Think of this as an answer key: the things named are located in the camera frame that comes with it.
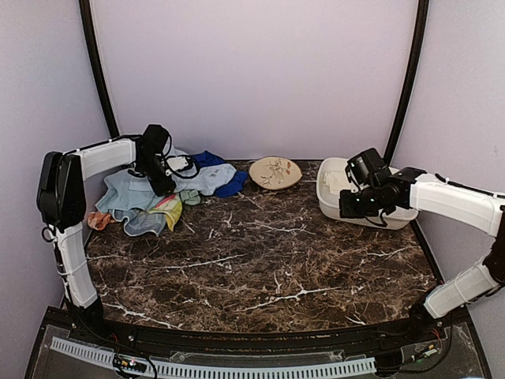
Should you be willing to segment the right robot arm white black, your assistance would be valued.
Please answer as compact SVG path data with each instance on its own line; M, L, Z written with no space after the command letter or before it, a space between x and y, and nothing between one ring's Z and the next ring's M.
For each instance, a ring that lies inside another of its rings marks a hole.
M415 167L392 170L374 149L350 158L345 168L353 189L339 194L343 219L382 220L398 209L415 210L460 223L492 240L490 250L410 307L402 334L418 343L433 321L504 287L504 195L473 188Z

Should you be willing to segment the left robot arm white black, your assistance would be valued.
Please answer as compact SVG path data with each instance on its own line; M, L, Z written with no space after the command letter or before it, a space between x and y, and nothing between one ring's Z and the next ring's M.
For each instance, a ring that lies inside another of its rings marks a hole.
M111 169L131 166L148 180L157 196L167 195L175 184L164 154L170 132L151 124L142 134L125 135L68 152L48 152L43 159L36 204L45 228L43 238L53 244L58 274L71 308L89 313L81 332L94 344L111 338L111 327L98 313L101 299L92 282L84 252L83 221L87 210L84 183Z

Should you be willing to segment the cream white towel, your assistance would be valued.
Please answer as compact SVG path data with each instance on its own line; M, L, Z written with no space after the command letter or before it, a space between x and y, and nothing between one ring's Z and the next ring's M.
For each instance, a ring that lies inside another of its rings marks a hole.
M343 190L350 190L350 183L343 171L325 171L322 183L332 195L339 195Z

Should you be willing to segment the white plastic basin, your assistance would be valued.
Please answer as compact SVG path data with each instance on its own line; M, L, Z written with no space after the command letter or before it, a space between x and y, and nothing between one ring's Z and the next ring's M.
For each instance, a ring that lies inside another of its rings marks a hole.
M350 205L350 200L357 200L358 186L349 181L346 173L347 159L332 157L325 159L316 177L316 195L321 212L333 219L366 227L399 230L415 220L418 211L399 206L392 213L361 217Z

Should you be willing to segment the light blue towel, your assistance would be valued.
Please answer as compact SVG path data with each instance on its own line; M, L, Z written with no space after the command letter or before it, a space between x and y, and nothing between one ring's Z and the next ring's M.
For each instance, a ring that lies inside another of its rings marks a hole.
M208 151L190 157L197 163L197 167L192 166L179 176L171 175L176 193L198 190L204 196L211 196L218 188L231 182L238 172L233 165Z

